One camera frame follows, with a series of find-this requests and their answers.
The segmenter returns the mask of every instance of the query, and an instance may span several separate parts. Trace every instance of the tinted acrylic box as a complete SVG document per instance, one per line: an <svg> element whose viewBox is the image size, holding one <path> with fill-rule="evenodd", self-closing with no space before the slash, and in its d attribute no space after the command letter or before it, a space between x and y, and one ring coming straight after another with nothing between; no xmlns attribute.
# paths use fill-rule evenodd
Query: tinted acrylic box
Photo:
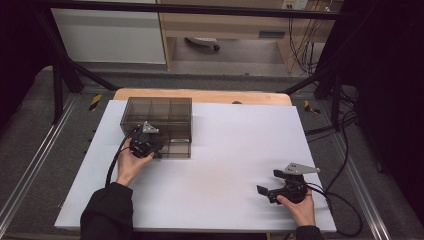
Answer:
<svg viewBox="0 0 424 240"><path fill-rule="evenodd" d="M146 121L159 129L152 136L164 143L162 158L190 158L191 98L130 97L121 120L124 134Z"/></svg>

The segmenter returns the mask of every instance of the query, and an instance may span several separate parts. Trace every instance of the white tabletop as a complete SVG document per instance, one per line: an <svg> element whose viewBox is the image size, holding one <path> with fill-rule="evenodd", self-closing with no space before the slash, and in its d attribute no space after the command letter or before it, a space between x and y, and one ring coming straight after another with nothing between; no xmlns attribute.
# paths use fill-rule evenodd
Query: white tabletop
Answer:
<svg viewBox="0 0 424 240"><path fill-rule="evenodd" d="M109 102L55 226L77 230L94 191L104 187L124 138L126 101ZM256 185L281 188L273 176L290 162L315 166L295 107L193 103L190 159L147 165L134 189L134 228L143 231L279 232L296 228L289 211ZM116 169L112 175L116 179ZM321 185L317 174L305 180ZM336 230L324 198L314 194L317 226Z"/></svg>

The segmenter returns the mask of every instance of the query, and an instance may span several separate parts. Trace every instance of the hand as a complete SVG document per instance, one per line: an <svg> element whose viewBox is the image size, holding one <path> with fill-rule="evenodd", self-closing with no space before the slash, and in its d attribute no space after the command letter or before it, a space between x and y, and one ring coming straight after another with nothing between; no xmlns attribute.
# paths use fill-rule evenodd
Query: hand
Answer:
<svg viewBox="0 0 424 240"><path fill-rule="evenodd" d="M277 200L286 206L293 215L297 225L315 226L314 200L312 199L312 190L308 188L305 199L300 203L292 203L284 196L278 195Z"/></svg>
<svg viewBox="0 0 424 240"><path fill-rule="evenodd" d="M131 139L127 139L124 143L124 150L119 154L118 157L118 177L116 182L129 186L134 178L138 175L141 169L150 161L152 161L154 153L150 153L145 158L137 158L129 149Z"/></svg>

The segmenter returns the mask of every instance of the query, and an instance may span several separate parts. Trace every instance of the black jacket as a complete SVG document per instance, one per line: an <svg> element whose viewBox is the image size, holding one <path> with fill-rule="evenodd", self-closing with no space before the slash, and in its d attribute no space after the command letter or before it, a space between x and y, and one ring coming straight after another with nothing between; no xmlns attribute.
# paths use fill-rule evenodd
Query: black jacket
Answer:
<svg viewBox="0 0 424 240"><path fill-rule="evenodd" d="M96 191L81 215L82 240L125 240L133 232L132 189L118 183ZM324 239L315 226L298 227L296 239Z"/></svg>

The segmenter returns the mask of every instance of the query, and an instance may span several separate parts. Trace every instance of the metal frame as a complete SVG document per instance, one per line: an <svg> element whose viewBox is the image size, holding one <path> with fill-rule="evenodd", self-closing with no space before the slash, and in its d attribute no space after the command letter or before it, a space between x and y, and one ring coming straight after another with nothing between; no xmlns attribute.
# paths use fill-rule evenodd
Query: metal frame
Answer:
<svg viewBox="0 0 424 240"><path fill-rule="evenodd" d="M47 136L44 138L44 141L41 143L38 148L37 153L34 155L31 163L28 165L25 173L22 175L19 183L16 185L6 204L3 206L0 212L0 239L5 234L9 224L11 223L13 217L15 216L16 211L24 200L29 188L34 182L38 172L43 166L44 161L47 158L50 150L52 149L54 143L56 142L57 137L63 129L63 126L66 124L71 112L74 108L74 104L77 101L78 94L70 94L64 108L64 114L56 125L53 125Z"/></svg>
<svg viewBox="0 0 424 240"><path fill-rule="evenodd" d="M38 0L40 6L61 9L101 10L120 12L157 12L157 13L184 13L206 15L275 17L275 18L302 18L321 20L343 20L359 17L353 13L297 11L285 9L221 7L177 4L149 4L149 3L122 3L122 2L93 2L69 0Z"/></svg>

